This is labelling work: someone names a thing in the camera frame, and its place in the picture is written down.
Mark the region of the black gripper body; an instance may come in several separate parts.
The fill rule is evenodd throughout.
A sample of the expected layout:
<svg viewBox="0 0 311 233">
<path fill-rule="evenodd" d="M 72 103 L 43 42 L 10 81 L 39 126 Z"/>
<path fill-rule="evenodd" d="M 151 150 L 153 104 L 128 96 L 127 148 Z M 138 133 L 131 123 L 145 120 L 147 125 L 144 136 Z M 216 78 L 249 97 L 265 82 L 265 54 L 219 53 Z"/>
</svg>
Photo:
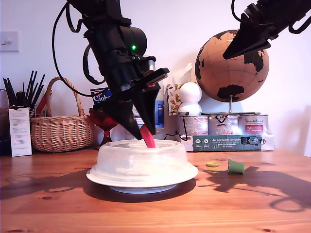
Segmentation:
<svg viewBox="0 0 311 233">
<path fill-rule="evenodd" d="M 94 104 L 94 109 L 125 109 L 135 99 L 146 100 L 142 106 L 144 109 L 153 109 L 157 94 L 148 100 L 146 97 L 139 97 L 139 94 L 145 94 L 157 86 L 157 83 L 167 77 L 170 71 L 168 68 L 159 68 L 144 76 L 139 70 L 132 66 L 122 67 L 120 71 L 114 71 L 108 77 L 108 86 L 112 96 L 100 103 Z"/>
<path fill-rule="evenodd" d="M 241 20 L 252 26 L 259 37 L 274 40 L 297 19 L 297 0 L 259 0 L 247 6 Z"/>
</svg>

